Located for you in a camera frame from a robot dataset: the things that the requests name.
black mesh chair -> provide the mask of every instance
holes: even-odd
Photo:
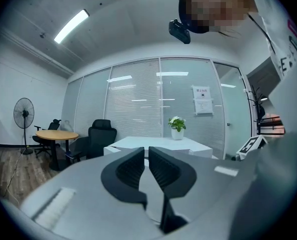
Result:
[[[104,155],[104,148],[113,144],[117,136],[117,130],[111,127],[111,121],[97,119],[88,129],[87,137],[80,137],[69,146],[70,159],[80,161],[81,157],[86,159],[97,158]]]
[[[61,120],[54,119],[53,122],[51,122],[49,124],[48,130],[57,130],[60,127],[60,121]],[[34,125],[34,127],[36,127],[38,131],[41,129],[40,126]],[[36,148],[34,150],[36,158],[38,158],[38,154],[41,152],[46,152],[49,154],[49,156],[51,156],[51,154],[48,152],[51,150],[51,148],[50,148],[51,141],[50,140],[40,138],[36,135],[32,136],[32,139],[35,142],[39,143],[39,145],[41,146],[41,148]]]

wooden floor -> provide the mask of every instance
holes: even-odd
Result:
[[[57,157],[64,159],[63,150],[57,147],[56,151]],[[29,155],[22,155],[8,188],[18,200],[18,204],[7,191],[7,185],[20,155],[20,148],[0,147],[0,197],[4,197],[17,207],[33,190],[58,174],[57,171],[49,168],[51,159],[47,153],[38,154],[38,158],[36,158],[34,152]]]

horizontal blinds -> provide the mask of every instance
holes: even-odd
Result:
[[[169,118],[186,119],[184,136],[213,149],[223,158],[225,129],[224,110],[218,79],[211,62],[198,59],[162,59],[163,135],[171,137]],[[210,88],[213,114],[195,115],[191,86]]]
[[[116,140],[127,136],[161,136],[159,60],[114,66],[107,93],[105,119],[117,129]]]
[[[89,127],[96,119],[103,119],[110,68],[84,77],[77,101],[75,132],[88,136]]]
[[[81,82],[82,78],[70,82],[67,85],[60,125],[60,128],[63,131],[74,132],[75,109],[77,106]]]

